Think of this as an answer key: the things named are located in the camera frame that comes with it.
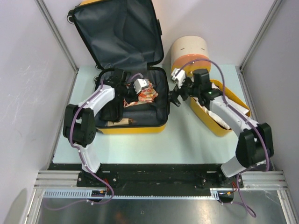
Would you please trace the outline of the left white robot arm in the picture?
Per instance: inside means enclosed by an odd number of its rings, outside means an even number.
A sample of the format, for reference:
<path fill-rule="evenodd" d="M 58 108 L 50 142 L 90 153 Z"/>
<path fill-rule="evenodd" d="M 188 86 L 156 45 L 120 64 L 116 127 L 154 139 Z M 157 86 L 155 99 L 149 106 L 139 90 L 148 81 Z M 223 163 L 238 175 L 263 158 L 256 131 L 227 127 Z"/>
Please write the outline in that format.
<path fill-rule="evenodd" d="M 105 109 L 111 122 L 119 122 L 123 116 L 124 100 L 137 102 L 148 81 L 140 73 L 127 78 L 127 72 L 116 69 L 108 79 L 98 78 L 97 88 L 87 99 L 65 109 L 63 136 L 73 148 L 78 150 L 83 170 L 89 172 L 87 181 L 92 186 L 103 182 L 103 174 L 98 172 L 100 160 L 93 148 L 96 137 L 96 115 Z"/>

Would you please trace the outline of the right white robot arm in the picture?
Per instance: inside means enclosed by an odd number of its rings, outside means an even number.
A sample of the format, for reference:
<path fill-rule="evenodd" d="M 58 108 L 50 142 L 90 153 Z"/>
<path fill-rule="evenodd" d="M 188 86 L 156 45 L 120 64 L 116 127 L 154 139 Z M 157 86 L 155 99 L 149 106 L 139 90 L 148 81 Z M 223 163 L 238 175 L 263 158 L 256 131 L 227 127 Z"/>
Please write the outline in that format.
<path fill-rule="evenodd" d="M 215 181 L 220 187 L 227 187 L 233 176 L 245 172 L 251 166 L 266 162 L 270 168 L 270 157 L 274 154 L 271 127 L 260 124 L 234 107 L 225 96 L 224 90 L 213 88 L 206 69 L 193 72 L 193 78 L 186 76 L 183 69 L 175 68 L 171 79 L 176 83 L 170 92 L 171 102 L 180 106 L 178 97 L 197 98 L 199 104 L 220 117 L 238 137 L 235 155 L 220 166 Z"/>

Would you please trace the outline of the black pouch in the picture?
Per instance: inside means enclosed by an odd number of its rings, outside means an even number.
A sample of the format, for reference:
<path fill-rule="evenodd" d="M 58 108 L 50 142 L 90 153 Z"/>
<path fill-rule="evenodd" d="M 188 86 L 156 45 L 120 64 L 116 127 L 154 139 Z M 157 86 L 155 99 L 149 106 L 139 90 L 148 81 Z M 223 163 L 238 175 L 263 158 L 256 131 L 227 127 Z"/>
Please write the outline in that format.
<path fill-rule="evenodd" d="M 123 98 L 114 98 L 109 101 L 100 113 L 100 119 L 103 121 L 119 122 L 123 116 Z"/>

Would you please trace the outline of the yellow Pikachu suitcase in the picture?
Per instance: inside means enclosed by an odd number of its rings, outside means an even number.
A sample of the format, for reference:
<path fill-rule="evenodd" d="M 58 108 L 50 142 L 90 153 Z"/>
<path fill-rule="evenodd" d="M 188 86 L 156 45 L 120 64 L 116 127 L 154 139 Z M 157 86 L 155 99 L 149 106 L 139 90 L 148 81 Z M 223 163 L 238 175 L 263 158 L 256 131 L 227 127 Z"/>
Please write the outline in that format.
<path fill-rule="evenodd" d="M 108 79 L 116 69 L 127 78 L 140 73 L 158 93 L 153 103 L 126 107 L 122 118 L 136 123 L 107 127 L 96 115 L 96 127 L 105 134 L 158 133 L 165 129 L 170 112 L 169 86 L 164 69 L 161 27 L 150 0 L 86 0 L 67 15 L 100 69 Z"/>

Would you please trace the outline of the orange floral patterned cloth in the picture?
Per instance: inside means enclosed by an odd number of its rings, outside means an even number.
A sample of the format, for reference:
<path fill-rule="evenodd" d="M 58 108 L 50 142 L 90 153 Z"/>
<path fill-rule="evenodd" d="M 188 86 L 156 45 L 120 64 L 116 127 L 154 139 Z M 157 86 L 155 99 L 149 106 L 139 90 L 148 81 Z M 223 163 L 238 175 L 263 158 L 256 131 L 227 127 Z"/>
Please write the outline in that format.
<path fill-rule="evenodd" d="M 138 96 L 138 101 L 134 101 L 131 103 L 128 103 L 126 100 L 124 100 L 124 108 L 135 106 L 135 105 L 141 105 L 141 104 L 148 104 L 153 103 L 155 98 L 158 96 L 158 93 L 153 87 L 153 84 L 149 82 L 149 86 L 141 91 L 141 93 Z"/>

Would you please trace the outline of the white round drawer cabinet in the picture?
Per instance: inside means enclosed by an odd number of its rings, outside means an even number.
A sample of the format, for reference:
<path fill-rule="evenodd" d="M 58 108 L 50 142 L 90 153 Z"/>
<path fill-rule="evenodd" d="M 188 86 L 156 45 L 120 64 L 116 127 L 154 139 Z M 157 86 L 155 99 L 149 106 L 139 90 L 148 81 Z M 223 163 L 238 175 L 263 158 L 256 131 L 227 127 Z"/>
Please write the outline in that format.
<path fill-rule="evenodd" d="M 171 47 L 171 72 L 198 58 L 209 59 L 207 42 L 203 38 L 193 35 L 178 38 Z M 197 69 L 210 71 L 211 63 L 198 61 L 183 68 L 187 77 L 192 77 L 192 72 Z"/>

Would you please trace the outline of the beige tube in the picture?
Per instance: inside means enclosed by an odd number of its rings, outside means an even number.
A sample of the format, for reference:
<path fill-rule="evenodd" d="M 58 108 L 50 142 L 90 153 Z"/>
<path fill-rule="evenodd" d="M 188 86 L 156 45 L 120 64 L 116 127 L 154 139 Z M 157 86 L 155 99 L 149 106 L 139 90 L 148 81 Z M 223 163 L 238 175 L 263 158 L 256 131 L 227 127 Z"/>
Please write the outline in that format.
<path fill-rule="evenodd" d="M 112 121 L 108 121 L 107 122 L 107 127 L 112 127 L 112 126 L 127 126 L 127 125 L 132 125 L 136 123 L 135 120 L 131 119 L 131 118 L 123 118 L 118 122 L 112 122 Z"/>

